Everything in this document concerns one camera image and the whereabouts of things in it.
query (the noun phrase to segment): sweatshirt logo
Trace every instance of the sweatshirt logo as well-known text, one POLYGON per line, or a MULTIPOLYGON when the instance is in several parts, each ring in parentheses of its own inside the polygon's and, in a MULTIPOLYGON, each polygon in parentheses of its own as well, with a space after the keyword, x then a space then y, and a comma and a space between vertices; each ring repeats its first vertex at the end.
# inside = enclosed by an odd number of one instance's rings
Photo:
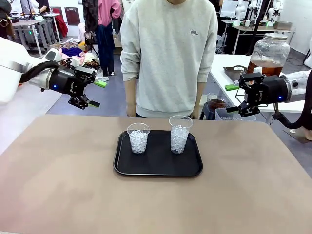
POLYGON ((191 29, 191 35, 194 36, 199 36, 199 34, 197 33, 197 31, 195 31, 194 29, 191 29))

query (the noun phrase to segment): ice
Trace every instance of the ice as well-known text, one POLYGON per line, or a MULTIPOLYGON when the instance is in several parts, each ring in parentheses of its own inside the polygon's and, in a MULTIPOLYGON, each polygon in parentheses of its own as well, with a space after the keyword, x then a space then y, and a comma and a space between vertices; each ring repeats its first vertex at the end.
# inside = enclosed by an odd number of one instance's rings
POLYGON ((130 142, 133 153, 142 154, 146 150, 148 134, 142 130, 134 130, 130 133, 130 142))
POLYGON ((181 154, 184 151, 189 129, 183 128, 181 125, 171 129, 171 151, 181 154))

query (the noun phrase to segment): brown liquid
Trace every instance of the brown liquid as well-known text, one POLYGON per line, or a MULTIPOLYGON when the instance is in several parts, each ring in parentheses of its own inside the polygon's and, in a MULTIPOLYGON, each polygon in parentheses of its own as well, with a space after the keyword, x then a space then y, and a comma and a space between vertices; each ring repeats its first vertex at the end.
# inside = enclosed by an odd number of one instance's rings
POLYGON ((249 63, 247 73, 253 73, 254 68, 262 67, 262 74, 266 76, 279 76, 283 70, 283 66, 273 61, 254 60, 249 63))
POLYGON ((224 101, 218 100, 218 99, 213 99, 208 102, 209 109, 212 111, 215 111, 216 109, 219 108, 226 108, 227 104, 224 101))

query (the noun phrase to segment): pink jacket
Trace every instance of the pink jacket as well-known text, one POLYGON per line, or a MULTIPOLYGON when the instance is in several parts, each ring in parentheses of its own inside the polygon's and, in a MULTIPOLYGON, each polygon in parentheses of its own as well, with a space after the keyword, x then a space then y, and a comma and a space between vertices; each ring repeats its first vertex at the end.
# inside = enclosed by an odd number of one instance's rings
POLYGON ((98 25, 107 26, 113 18, 118 18, 121 13, 121 5, 118 0, 98 0, 98 25))

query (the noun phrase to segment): clear plastic cup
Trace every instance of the clear plastic cup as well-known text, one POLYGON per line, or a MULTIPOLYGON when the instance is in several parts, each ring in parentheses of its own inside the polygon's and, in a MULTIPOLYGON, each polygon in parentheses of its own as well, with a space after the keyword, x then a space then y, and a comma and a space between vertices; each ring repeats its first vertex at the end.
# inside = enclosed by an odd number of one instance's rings
POLYGON ((171 125, 171 151, 179 155, 184 152, 193 121, 186 116, 172 116, 169 123, 171 125))
POLYGON ((131 124, 127 133, 130 137, 131 149, 132 152, 139 155, 145 152, 148 134, 151 129, 144 123, 134 123, 131 124))

